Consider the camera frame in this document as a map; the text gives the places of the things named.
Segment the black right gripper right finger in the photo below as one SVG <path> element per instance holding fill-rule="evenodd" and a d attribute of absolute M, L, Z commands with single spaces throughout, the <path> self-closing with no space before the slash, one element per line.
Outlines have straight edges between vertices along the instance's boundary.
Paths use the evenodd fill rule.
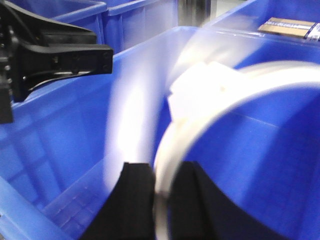
<path fill-rule="evenodd" d="M 173 240 L 273 240 L 275 233 L 235 205 L 199 164 L 184 161 L 169 197 Z"/>

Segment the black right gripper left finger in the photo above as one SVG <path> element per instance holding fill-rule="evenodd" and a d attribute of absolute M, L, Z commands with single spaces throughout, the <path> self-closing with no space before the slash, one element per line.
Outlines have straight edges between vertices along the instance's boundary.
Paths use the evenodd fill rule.
<path fill-rule="evenodd" d="M 155 176 L 148 163 L 123 164 L 116 185 L 81 240 L 154 240 Z"/>

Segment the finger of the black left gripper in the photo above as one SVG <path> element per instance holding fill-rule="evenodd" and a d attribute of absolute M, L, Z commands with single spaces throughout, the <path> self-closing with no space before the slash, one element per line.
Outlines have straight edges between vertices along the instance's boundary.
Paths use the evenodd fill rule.
<path fill-rule="evenodd" d="M 0 2 L 0 100 L 24 101 L 37 88 L 72 77 L 110 74 L 111 47 L 83 27 Z"/>

